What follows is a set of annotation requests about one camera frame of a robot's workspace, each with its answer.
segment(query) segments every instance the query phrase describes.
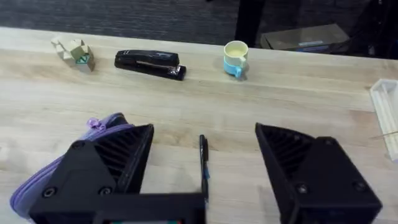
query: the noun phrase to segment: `stapler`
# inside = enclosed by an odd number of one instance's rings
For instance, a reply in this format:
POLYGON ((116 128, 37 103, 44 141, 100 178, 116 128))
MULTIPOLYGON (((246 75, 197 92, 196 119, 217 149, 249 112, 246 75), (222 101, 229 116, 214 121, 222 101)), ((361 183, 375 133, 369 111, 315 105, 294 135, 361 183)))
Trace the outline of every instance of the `stapler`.
POLYGON ((179 64, 178 54, 156 50, 121 50, 114 59, 117 68, 182 81, 187 68, 179 64))

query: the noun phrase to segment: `wooden table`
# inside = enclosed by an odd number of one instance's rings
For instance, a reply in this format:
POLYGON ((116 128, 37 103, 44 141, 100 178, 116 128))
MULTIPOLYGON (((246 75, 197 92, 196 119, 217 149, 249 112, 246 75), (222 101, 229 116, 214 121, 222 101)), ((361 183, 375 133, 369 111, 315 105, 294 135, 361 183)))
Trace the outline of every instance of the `wooden table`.
POLYGON ((0 220, 26 223, 8 198, 63 154, 90 117, 123 112, 155 135, 143 192, 200 187, 198 137, 210 144, 208 223, 279 223, 254 134, 255 122, 339 140, 384 204, 376 223, 398 223, 398 168, 386 156, 368 89, 398 78, 398 62, 250 49, 248 79, 223 72, 223 47, 82 34, 91 75, 67 67, 50 45, 56 32, 0 28, 0 220), (177 82, 114 67, 122 49, 176 52, 177 82))

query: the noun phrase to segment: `purple pouch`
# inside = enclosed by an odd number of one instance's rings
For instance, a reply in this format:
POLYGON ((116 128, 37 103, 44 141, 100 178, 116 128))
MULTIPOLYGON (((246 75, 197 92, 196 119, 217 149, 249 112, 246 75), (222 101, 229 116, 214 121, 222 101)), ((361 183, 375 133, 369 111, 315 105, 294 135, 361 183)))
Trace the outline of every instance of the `purple pouch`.
MULTIPOLYGON (((87 121, 87 125, 90 127, 90 130, 82 135, 79 140, 95 140, 107 134, 134 126, 126 121, 122 113, 109 115, 101 121, 96 118, 90 118, 87 121)), ((62 158, 63 156, 60 156, 43 169, 36 172, 13 193, 10 198, 10 206, 20 217, 30 219, 29 209, 36 198, 41 194, 44 186, 50 180, 51 175, 62 158)))

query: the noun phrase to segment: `pen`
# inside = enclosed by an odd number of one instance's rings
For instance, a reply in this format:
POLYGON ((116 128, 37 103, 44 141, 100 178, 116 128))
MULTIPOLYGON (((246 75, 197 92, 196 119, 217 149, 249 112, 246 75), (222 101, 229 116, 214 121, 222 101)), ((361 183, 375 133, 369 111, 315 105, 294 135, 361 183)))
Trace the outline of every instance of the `pen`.
POLYGON ((201 166, 201 190, 205 195, 205 200, 209 200, 209 186, 208 179, 210 178, 209 171, 207 168, 207 161, 209 160, 209 148, 207 139, 204 135, 199 136, 199 147, 200 147, 200 166, 201 166))

